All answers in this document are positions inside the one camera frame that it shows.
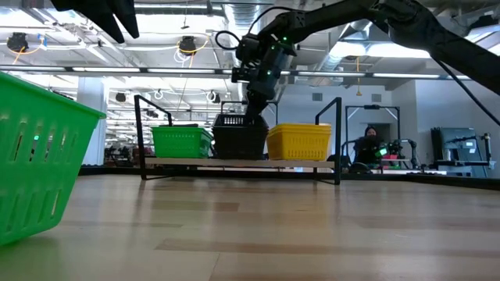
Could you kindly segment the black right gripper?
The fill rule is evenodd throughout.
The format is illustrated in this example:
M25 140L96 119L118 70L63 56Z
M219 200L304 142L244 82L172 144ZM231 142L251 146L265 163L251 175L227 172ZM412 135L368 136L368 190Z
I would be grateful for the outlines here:
M246 34L240 40L236 49L240 66L232 69L231 81L247 84L248 118L261 114L274 99L281 71L287 67L289 58L296 55L295 44L286 37Z

